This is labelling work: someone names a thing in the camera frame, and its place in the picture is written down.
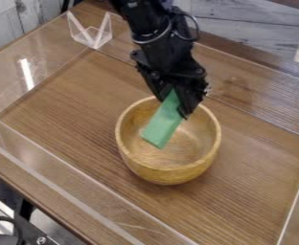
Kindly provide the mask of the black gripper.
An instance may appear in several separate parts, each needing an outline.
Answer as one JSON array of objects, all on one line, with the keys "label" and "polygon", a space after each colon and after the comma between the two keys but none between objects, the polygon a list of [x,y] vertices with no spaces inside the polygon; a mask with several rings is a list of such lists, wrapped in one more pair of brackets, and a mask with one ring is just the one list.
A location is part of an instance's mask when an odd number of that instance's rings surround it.
[{"label": "black gripper", "polygon": [[139,49],[131,52],[137,69],[159,101],[173,88],[181,102],[178,112],[187,119],[207,95],[206,70],[193,55],[197,37],[189,27],[133,30]]}]

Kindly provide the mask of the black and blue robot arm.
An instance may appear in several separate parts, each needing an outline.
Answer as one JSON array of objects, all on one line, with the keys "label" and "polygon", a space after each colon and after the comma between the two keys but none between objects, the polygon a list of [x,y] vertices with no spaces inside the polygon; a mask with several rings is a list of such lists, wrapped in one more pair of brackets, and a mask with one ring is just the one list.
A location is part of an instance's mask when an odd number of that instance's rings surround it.
[{"label": "black and blue robot arm", "polygon": [[171,91],[179,115],[187,119],[207,95],[206,70],[194,58],[199,39],[195,17],[173,0],[108,0],[130,25],[138,50],[131,58],[159,101]]}]

